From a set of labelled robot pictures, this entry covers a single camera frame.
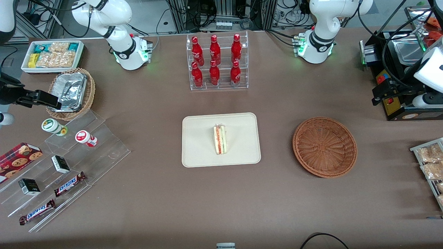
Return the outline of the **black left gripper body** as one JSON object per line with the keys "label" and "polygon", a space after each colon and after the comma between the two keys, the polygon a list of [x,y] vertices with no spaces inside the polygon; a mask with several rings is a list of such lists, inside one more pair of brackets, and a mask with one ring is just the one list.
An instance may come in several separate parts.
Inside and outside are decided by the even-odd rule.
{"label": "black left gripper body", "polygon": [[415,95],[421,91],[421,85],[408,85],[406,83],[391,82],[392,94],[390,98],[397,98],[403,95]]}

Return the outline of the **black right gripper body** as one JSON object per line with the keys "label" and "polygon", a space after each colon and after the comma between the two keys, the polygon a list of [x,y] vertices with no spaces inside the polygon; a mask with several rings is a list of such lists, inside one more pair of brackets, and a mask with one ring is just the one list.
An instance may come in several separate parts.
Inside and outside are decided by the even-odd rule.
{"label": "black right gripper body", "polygon": [[24,84],[18,79],[1,73],[0,79],[0,104],[8,105],[16,102],[24,93]]}

